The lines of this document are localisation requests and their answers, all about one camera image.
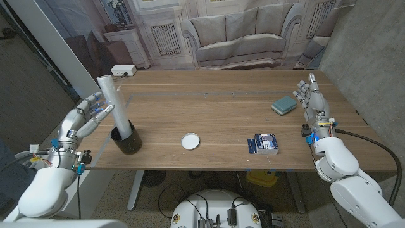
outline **teal sponge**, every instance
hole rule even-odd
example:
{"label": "teal sponge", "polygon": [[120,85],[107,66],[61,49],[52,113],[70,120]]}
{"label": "teal sponge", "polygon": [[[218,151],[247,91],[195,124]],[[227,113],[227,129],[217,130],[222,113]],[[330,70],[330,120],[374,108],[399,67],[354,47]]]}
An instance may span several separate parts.
{"label": "teal sponge", "polygon": [[289,96],[285,96],[282,99],[279,99],[278,101],[274,102],[271,108],[277,114],[284,115],[289,111],[293,110],[296,106],[297,101],[295,101],[295,99],[292,99]]}

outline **small white box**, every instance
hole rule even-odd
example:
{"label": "small white box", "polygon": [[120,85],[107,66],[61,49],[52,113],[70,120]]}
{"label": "small white box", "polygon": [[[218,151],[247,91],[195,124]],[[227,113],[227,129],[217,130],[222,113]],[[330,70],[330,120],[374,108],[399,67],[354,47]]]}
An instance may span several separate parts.
{"label": "small white box", "polygon": [[136,71],[137,68],[135,65],[115,65],[111,69],[111,73],[113,73],[114,76],[123,76],[124,73],[127,73],[128,76],[134,76]]}

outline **robotic arm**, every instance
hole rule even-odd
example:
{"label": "robotic arm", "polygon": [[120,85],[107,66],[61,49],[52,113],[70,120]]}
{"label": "robotic arm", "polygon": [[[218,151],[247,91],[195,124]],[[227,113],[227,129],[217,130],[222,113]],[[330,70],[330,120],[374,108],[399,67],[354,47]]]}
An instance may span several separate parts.
{"label": "robotic arm", "polygon": [[101,92],[84,99],[63,119],[58,135],[58,145],[49,153],[51,166],[37,171],[31,185],[21,196],[16,210],[5,222],[14,222],[20,217],[52,217],[65,205],[68,195],[65,191],[74,181],[76,163],[89,163],[89,151],[78,152],[82,139],[97,128],[100,122],[114,109],[114,105],[101,108],[98,103]]}
{"label": "robotic arm", "polygon": [[329,104],[313,73],[308,80],[311,84],[300,81],[293,95],[305,110],[308,124],[303,127],[303,136],[321,156],[315,162],[318,175],[332,183],[330,190],[335,200],[365,226],[404,227],[405,220],[384,200],[378,183],[359,168],[356,157],[335,136],[335,120],[330,118]]}

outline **black cup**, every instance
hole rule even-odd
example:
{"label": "black cup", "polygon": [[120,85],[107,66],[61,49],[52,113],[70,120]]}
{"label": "black cup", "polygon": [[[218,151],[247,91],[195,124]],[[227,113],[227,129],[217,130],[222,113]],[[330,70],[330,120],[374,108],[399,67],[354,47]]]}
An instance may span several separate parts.
{"label": "black cup", "polygon": [[142,139],[140,139],[138,132],[135,130],[135,127],[131,123],[131,120],[128,121],[132,131],[131,135],[128,138],[122,139],[117,127],[114,127],[114,129],[111,131],[110,136],[123,153],[125,153],[126,155],[133,155],[142,147]]}

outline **black connector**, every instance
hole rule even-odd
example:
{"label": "black connector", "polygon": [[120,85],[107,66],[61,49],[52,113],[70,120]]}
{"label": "black connector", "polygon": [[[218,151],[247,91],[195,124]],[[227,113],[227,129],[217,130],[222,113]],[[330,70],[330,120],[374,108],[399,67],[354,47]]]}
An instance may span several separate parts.
{"label": "black connector", "polygon": [[91,150],[83,151],[82,163],[84,163],[86,165],[91,163],[93,156],[91,156],[90,153],[91,153]]}
{"label": "black connector", "polygon": [[301,129],[301,136],[307,137],[312,134],[311,129],[309,128],[308,124],[303,124]]}
{"label": "black connector", "polygon": [[230,208],[228,210],[228,218],[227,218],[228,225],[230,227],[234,227],[237,225],[237,219],[236,219],[236,209],[235,208]]}

